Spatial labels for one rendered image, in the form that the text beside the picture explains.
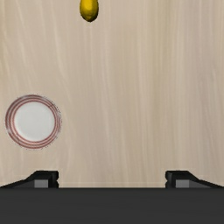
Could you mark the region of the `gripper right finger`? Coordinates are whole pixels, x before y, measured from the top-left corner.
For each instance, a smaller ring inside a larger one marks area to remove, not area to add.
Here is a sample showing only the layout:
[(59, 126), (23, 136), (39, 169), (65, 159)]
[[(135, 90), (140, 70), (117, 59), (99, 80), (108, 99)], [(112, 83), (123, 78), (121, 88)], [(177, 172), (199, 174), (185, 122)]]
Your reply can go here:
[(196, 178), (189, 171), (166, 171), (166, 188), (221, 188), (220, 185)]

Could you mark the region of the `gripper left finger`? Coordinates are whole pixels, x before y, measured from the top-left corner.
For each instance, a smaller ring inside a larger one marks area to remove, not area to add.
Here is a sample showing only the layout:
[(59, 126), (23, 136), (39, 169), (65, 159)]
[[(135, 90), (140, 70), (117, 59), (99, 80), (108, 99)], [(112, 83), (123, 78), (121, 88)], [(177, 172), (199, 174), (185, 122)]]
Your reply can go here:
[(58, 171), (35, 171), (28, 178), (3, 185), (3, 188), (58, 188), (58, 179)]

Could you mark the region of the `white plate with red rings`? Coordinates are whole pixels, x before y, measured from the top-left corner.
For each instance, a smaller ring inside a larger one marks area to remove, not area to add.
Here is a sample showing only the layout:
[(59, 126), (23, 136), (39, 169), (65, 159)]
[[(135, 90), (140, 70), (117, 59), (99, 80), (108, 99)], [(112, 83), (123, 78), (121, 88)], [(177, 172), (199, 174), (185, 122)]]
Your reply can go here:
[(62, 118), (53, 101), (38, 94), (27, 94), (18, 97), (8, 107), (4, 126), (16, 145), (40, 150), (58, 138)]

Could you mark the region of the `yellow lemon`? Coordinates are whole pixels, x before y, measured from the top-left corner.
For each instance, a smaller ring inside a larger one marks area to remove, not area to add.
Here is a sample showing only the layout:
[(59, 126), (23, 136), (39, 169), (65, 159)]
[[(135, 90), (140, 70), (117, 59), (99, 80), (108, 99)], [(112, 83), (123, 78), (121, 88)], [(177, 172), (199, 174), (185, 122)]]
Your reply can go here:
[(99, 12), (98, 0), (80, 0), (80, 15), (88, 22), (96, 20)]

